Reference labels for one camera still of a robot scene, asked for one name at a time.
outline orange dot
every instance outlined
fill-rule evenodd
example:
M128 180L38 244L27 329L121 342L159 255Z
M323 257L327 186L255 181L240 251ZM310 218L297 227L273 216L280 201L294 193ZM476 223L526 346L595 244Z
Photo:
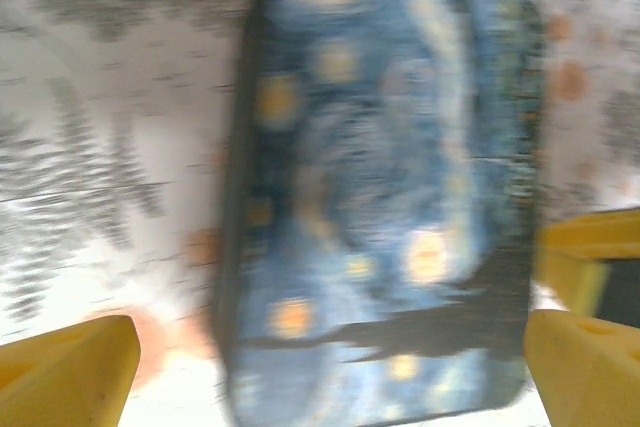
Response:
M547 26L549 37L556 42L568 40L573 35L573 24L571 18L565 14L556 14L549 20Z
M210 332L207 307L199 307L175 324L175 347L199 359L212 359L217 349Z
M200 229L187 236L185 254L190 265L213 264L218 260L218 233L213 229Z
M575 60L565 60L558 69L556 77L557 92L564 100L580 100L587 90L587 72L584 66Z
M609 45L609 41L610 41L609 33L605 29L603 29L602 27L599 27L594 30L593 43L596 44L598 47L606 47L607 45Z
M596 171L596 164L593 160L586 160L578 164L578 177L582 180L590 180Z
M141 354L131 390L137 390L162 373L168 351L167 327L156 316L140 307L122 307L94 312L84 320L97 319L107 315L128 315L136 327Z
M272 325L282 337L300 337L309 331L312 322L309 301L290 299L278 302L272 313Z
M229 162L229 142L221 142L215 152L211 156L211 162L213 169L216 172L224 171L227 168Z

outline starry night painting print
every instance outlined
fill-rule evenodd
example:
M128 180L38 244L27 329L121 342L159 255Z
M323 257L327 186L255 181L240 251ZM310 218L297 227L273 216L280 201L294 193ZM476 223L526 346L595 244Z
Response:
M536 8L264 0L260 17L241 256L223 266L238 269L236 421L394 425L508 404L537 227Z

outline white patterned surface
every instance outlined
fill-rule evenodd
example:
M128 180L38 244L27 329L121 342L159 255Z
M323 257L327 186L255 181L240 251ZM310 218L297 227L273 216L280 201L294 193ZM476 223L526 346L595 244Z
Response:
M538 1L552 21L546 214L640 205L640 0ZM202 323L179 319L215 264L244 5L0 0L0 335L142 312L147 377L123 426L228 422ZM527 388L510 408L429 425L471 424L547 420Z

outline yellow plastic piece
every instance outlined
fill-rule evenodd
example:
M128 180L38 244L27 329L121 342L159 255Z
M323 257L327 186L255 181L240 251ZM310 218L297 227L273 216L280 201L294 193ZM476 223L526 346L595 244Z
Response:
M0 347L0 426L115 427L140 361L130 317L112 315Z
M596 212L558 222L542 230L539 242L577 258L638 258L640 209Z
M640 426L640 329L538 310L524 347L553 427Z
M536 280L551 287L565 307L578 314L595 314L610 272L607 264L597 260L544 247L538 253Z
M640 209L558 222L541 231L538 245L536 280L551 287L570 310L593 315L610 271L600 260L640 257Z

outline fabric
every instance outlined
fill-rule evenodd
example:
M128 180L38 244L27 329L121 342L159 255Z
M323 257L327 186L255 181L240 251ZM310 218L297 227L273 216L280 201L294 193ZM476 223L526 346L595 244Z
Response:
M549 42L545 218L640 205L638 0L535 1ZM130 313L147 360L125 427L231 425L203 313L220 254L230 66L249 7L0 0L0 341ZM70 155L78 130L93 155ZM140 169L133 177L115 174L127 170L113 166L116 132ZM154 187L134 194L132 183ZM150 190L156 202L142 208ZM92 209L79 192L93 193ZM551 292L533 292L535 306L559 307ZM429 427L485 424L548 421L529 381L507 409Z
M262 8L254 139L236 144L254 148L228 365L239 424L372 425L508 404L525 378L537 227L535 8Z

